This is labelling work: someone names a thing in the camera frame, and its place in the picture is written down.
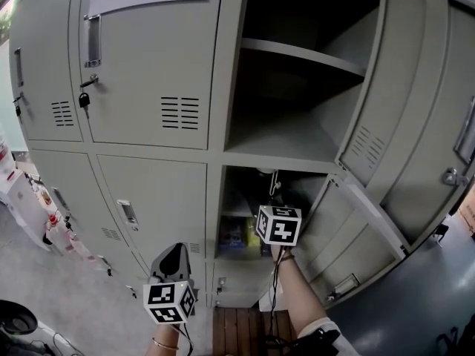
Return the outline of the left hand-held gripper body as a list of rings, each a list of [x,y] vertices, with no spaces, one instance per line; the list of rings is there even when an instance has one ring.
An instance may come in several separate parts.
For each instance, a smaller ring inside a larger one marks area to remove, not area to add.
[[[194,314],[197,302],[189,273],[173,276],[154,272],[143,286],[143,307],[156,324],[183,324]]]

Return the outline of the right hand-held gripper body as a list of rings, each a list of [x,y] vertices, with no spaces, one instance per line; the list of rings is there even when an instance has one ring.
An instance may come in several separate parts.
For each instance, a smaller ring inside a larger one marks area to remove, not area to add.
[[[267,245],[296,246],[301,228],[301,209],[261,205],[255,230]]]

